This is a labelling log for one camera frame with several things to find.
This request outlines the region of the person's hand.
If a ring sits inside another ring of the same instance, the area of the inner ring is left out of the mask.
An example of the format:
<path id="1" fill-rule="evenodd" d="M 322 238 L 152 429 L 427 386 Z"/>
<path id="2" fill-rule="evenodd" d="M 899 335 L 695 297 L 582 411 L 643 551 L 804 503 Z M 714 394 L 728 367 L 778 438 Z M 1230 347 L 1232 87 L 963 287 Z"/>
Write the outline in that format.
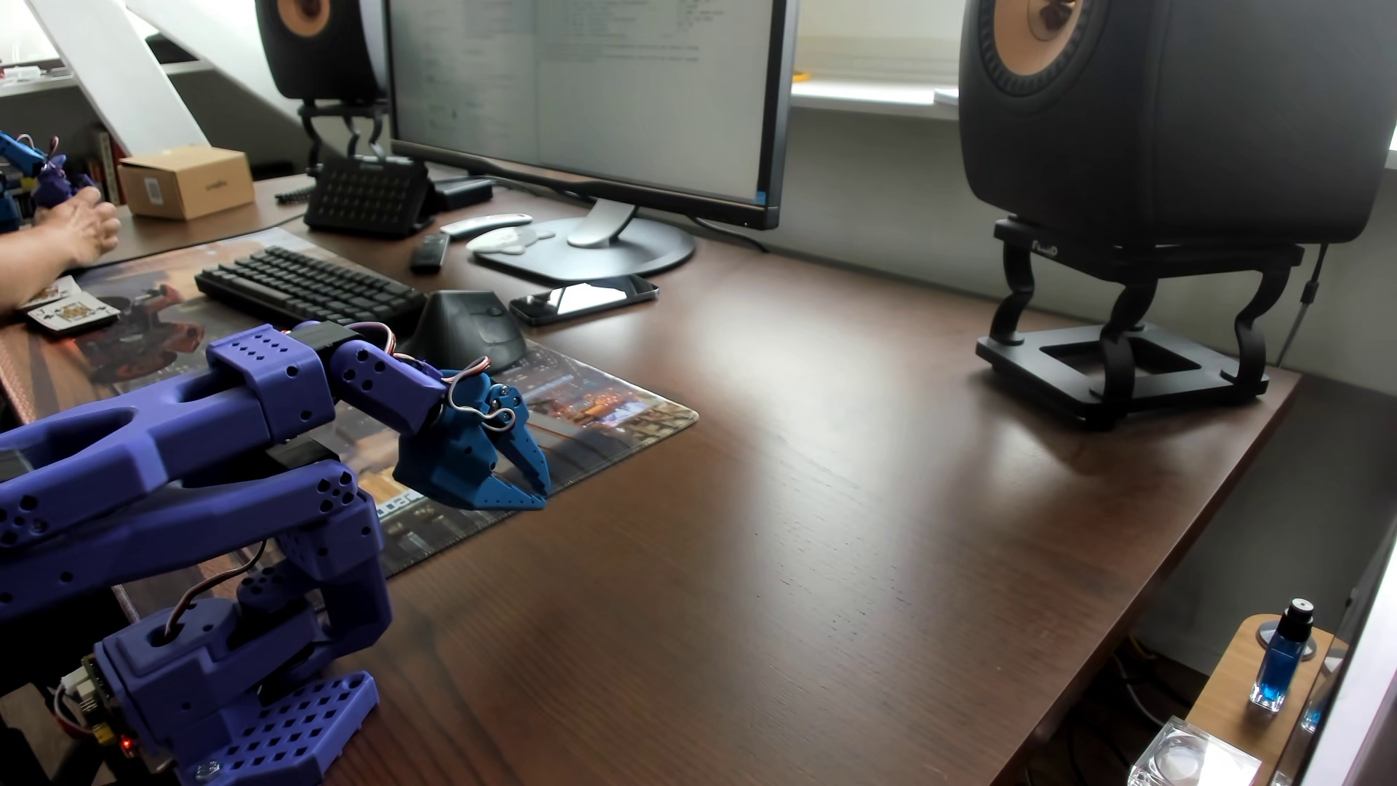
<path id="1" fill-rule="evenodd" d="M 101 190 L 85 186 L 60 205 L 39 208 L 32 228 L 39 235 L 36 260 L 54 271 L 67 271 L 95 267 L 96 260 L 112 253 L 120 221 Z"/>

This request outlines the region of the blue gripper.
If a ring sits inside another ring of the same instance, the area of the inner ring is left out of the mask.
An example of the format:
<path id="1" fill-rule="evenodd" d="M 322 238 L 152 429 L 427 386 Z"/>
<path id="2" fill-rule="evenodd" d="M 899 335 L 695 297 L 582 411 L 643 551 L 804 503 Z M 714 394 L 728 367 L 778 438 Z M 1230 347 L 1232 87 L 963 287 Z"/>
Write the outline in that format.
<path id="1" fill-rule="evenodd" d="M 437 415 L 416 434 L 400 437 L 393 477 L 453 508 L 543 510 L 550 470 L 527 420 L 527 403 L 514 385 L 492 384 L 483 370 L 460 370 Z M 529 491 L 495 475 L 497 452 Z"/>

